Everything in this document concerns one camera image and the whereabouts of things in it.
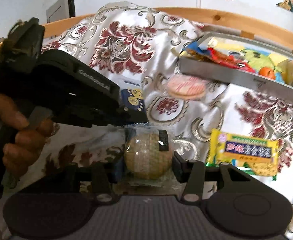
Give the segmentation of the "person's left hand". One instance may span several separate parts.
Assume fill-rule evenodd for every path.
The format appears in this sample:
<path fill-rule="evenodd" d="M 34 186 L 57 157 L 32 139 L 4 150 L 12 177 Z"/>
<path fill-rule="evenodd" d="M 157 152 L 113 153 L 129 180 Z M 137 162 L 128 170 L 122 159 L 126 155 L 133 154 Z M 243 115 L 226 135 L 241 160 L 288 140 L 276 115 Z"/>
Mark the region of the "person's left hand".
<path fill-rule="evenodd" d="M 19 179 L 40 157 L 47 139 L 53 132 L 53 122 L 51 119 L 45 119 L 37 128 L 31 129 L 29 121 L 18 110 L 14 101 L 1 94 L 0 119 L 5 125 L 18 131 L 14 141 L 4 145 L 2 160 L 7 171 Z"/>

